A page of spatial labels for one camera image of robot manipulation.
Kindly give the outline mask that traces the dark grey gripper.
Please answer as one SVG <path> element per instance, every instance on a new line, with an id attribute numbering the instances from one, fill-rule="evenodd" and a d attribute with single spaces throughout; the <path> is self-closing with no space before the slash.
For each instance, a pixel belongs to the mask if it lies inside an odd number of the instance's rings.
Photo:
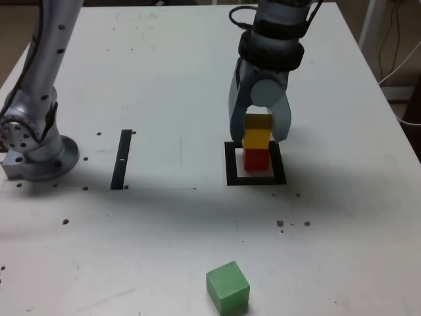
<path id="1" fill-rule="evenodd" d="M 251 88 L 250 83 L 244 81 L 250 76 L 265 79 L 259 80 Z M 289 72 L 263 70 L 243 58 L 237 60 L 228 97 L 230 136 L 234 142 L 240 142 L 244 137 L 245 115 L 251 100 L 252 105 L 266 109 L 271 116 L 274 140 L 282 142 L 287 138 L 291 127 L 291 109 L 285 92 L 288 78 Z"/>

